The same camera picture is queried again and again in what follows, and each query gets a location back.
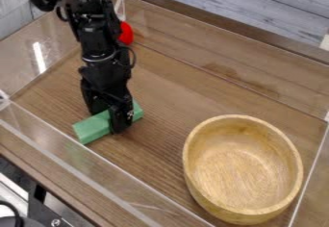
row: wooden bowl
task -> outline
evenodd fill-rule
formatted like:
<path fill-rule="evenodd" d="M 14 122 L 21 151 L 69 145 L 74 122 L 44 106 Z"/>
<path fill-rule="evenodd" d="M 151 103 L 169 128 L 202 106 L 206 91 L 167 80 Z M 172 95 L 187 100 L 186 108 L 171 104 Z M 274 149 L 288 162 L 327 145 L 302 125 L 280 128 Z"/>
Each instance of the wooden bowl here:
<path fill-rule="evenodd" d="M 224 115 L 200 123 L 187 137 L 181 162 L 194 199 L 234 224 L 276 216 L 302 186 L 302 160 L 291 141 L 250 116 Z"/>

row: red component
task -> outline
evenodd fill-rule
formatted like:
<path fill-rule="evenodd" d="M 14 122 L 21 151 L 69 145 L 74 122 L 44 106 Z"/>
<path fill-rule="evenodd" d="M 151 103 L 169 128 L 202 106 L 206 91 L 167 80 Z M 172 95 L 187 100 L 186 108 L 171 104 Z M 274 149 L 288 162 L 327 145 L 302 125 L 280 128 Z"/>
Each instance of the red component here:
<path fill-rule="evenodd" d="M 120 22 L 120 30 L 121 34 L 119 36 L 119 40 L 125 44 L 129 45 L 133 41 L 133 31 L 128 23 Z"/>

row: bowl rim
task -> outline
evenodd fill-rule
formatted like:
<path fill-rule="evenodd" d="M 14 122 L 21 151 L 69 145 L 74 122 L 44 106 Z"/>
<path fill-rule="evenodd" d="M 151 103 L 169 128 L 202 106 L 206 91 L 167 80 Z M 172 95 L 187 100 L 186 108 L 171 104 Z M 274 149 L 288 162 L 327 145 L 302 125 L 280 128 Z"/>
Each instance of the bowl rim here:
<path fill-rule="evenodd" d="M 200 131 L 200 129 L 207 124 L 210 124 L 210 123 L 212 123 L 215 121 L 219 121 L 219 120 L 223 120 L 223 119 L 231 119 L 231 118 L 250 120 L 250 121 L 256 122 L 260 125 L 266 126 L 267 128 L 270 128 L 283 138 L 283 140 L 284 140 L 284 142 L 286 142 L 286 144 L 288 146 L 288 149 L 291 151 L 292 158 L 294 158 L 294 161 L 295 161 L 295 164 L 297 164 L 297 178 L 295 178 L 295 182 L 294 182 L 292 189 L 291 189 L 290 193 L 283 197 L 283 199 L 276 204 L 274 204 L 272 206 L 266 207 L 266 208 L 259 208 L 259 209 L 254 209 L 254 210 L 252 209 L 238 209 L 238 208 L 227 207 L 222 203 L 215 203 L 211 200 L 211 198 L 207 195 L 204 195 L 204 193 L 200 190 L 198 190 L 196 184 L 194 182 L 194 178 L 190 175 L 191 172 L 187 170 L 187 163 L 188 163 L 188 158 L 187 158 L 188 152 L 187 152 L 187 150 L 188 150 L 188 145 L 190 145 L 190 142 L 194 139 L 195 134 L 198 134 L 198 132 Z M 192 185 L 192 187 L 195 188 L 195 190 L 198 190 L 198 192 L 202 195 L 202 197 L 214 206 L 216 206 L 218 208 L 220 208 L 220 209 L 223 209 L 226 211 L 230 211 L 231 213 L 235 213 L 235 214 L 263 215 L 263 214 L 270 214 L 270 213 L 272 213 L 272 212 L 275 212 L 278 210 L 284 209 L 288 206 L 288 204 L 291 203 L 291 201 L 294 200 L 294 198 L 295 198 L 295 196 L 297 196 L 297 194 L 299 192 L 299 189 L 302 187 L 302 183 L 303 183 L 303 164 L 302 164 L 302 159 L 301 159 L 299 152 L 298 152 L 298 150 L 297 150 L 297 148 L 295 148 L 291 140 L 288 139 L 288 137 L 268 122 L 260 120 L 256 117 L 252 117 L 252 116 L 248 116 L 248 115 L 242 115 L 242 114 L 219 115 L 219 116 L 215 116 L 215 117 L 204 120 L 202 123 L 199 123 L 196 125 L 196 127 L 190 132 L 190 134 L 187 136 L 187 139 L 184 141 L 183 150 L 181 150 L 181 167 L 183 167 L 184 177 L 187 178 L 186 181 L 190 182 L 190 184 Z"/>

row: green block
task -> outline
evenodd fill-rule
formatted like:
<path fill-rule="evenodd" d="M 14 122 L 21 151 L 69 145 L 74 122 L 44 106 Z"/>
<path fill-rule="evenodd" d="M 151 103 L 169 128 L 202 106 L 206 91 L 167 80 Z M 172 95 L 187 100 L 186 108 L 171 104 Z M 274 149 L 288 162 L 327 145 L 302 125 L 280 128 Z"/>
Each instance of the green block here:
<path fill-rule="evenodd" d="M 137 102 L 133 101 L 133 117 L 132 122 L 137 121 L 144 115 L 144 111 L 140 108 Z M 79 141 L 83 145 L 97 140 L 104 135 L 112 132 L 109 122 L 109 112 L 103 111 L 101 113 L 91 116 L 88 119 L 73 124 L 73 130 L 76 132 Z"/>

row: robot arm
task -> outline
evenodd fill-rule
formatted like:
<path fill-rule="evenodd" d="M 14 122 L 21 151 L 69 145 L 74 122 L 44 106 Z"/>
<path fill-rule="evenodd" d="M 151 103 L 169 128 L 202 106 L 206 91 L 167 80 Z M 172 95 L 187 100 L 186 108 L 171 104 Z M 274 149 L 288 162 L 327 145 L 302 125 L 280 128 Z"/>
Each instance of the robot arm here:
<path fill-rule="evenodd" d="M 120 133 L 132 123 L 132 96 L 127 81 L 136 59 L 132 50 L 117 40 L 121 31 L 112 0 L 30 2 L 45 12 L 56 9 L 58 18 L 68 21 L 81 43 L 84 66 L 79 73 L 84 103 L 91 114 L 108 110 L 113 132 Z"/>

